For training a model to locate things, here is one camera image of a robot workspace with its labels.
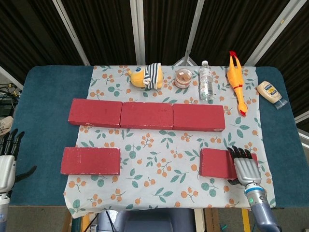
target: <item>plastic water bottle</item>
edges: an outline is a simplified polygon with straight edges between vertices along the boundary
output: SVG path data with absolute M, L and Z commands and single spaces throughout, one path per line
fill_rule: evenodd
M 205 101 L 213 99 L 211 68 L 206 60 L 199 69 L 199 96 Z

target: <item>red block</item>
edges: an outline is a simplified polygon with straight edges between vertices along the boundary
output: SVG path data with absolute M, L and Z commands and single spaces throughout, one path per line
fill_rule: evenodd
M 171 130 L 173 128 L 173 105 L 153 102 L 124 102 L 121 128 Z
M 65 147 L 62 174 L 120 174 L 120 149 L 98 147 Z
M 120 128 L 122 102 L 73 99 L 69 123 L 95 127 Z
M 255 153 L 251 153 L 257 163 Z M 231 155 L 226 150 L 203 148 L 200 152 L 199 174 L 224 179 L 236 179 L 236 170 Z
M 224 110 L 221 105 L 174 104 L 173 130 L 223 131 Z

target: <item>robotic arm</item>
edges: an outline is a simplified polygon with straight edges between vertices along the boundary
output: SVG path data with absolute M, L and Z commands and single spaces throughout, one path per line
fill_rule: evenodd
M 257 227 L 262 232 L 281 232 L 281 227 L 270 209 L 264 189 L 260 186 L 261 175 L 252 159 L 249 150 L 227 148 L 234 160 L 237 179 L 228 180 L 232 185 L 241 184 L 245 187 L 250 208 L 253 212 Z
M 19 145 L 25 133 L 21 132 L 17 136 L 16 134 L 17 129 L 7 133 L 0 140 L 0 232 L 6 230 L 10 197 L 14 183 L 27 178 L 37 168 L 33 166 L 28 172 L 15 176 Z

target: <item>yellow rubber chicken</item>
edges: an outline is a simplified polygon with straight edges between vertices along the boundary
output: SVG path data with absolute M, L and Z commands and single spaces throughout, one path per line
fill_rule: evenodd
M 138 67 L 135 72 L 128 71 L 131 83 L 140 88 L 158 89 L 163 84 L 163 72 L 160 63 Z
M 234 66 L 233 57 L 235 58 L 236 63 L 237 63 L 236 68 Z M 241 70 L 240 62 L 236 56 L 236 53 L 233 51 L 230 51 L 230 69 L 227 71 L 227 78 L 228 78 L 230 85 L 233 87 L 236 93 L 236 96 L 238 99 L 238 111 L 240 112 L 242 116 L 246 116 L 248 107 L 243 98 L 242 86 L 243 86 L 244 81 L 242 78 L 242 70 Z

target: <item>blue tabletop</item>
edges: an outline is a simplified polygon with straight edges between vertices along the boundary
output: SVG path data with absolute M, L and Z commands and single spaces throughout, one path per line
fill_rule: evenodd
M 25 131 L 17 174 L 36 172 L 13 188 L 12 205 L 65 205 L 67 176 L 60 174 L 63 149 L 75 146 L 78 126 L 68 123 L 73 98 L 86 98 L 93 66 L 38 66 L 27 75 L 12 129 Z M 269 81 L 288 99 L 283 77 L 257 67 L 258 82 Z M 274 182 L 276 206 L 309 206 L 309 168 L 291 106 L 277 110 L 259 96 L 263 142 Z

